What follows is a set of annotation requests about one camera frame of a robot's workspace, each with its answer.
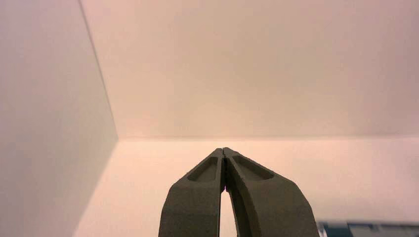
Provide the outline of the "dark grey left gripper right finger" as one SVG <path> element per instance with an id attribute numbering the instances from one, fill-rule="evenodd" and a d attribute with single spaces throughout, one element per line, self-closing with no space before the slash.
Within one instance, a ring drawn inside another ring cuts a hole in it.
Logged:
<path id="1" fill-rule="evenodd" d="M 228 147 L 226 190 L 239 237 L 317 237 L 312 208 L 296 183 Z"/>

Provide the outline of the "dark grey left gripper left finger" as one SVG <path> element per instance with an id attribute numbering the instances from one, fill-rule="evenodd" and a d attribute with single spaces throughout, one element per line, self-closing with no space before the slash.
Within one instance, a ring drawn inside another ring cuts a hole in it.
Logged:
<path id="1" fill-rule="evenodd" d="M 217 237 L 221 193 L 225 190 L 222 148 L 175 182 L 162 208 L 160 237 Z"/>

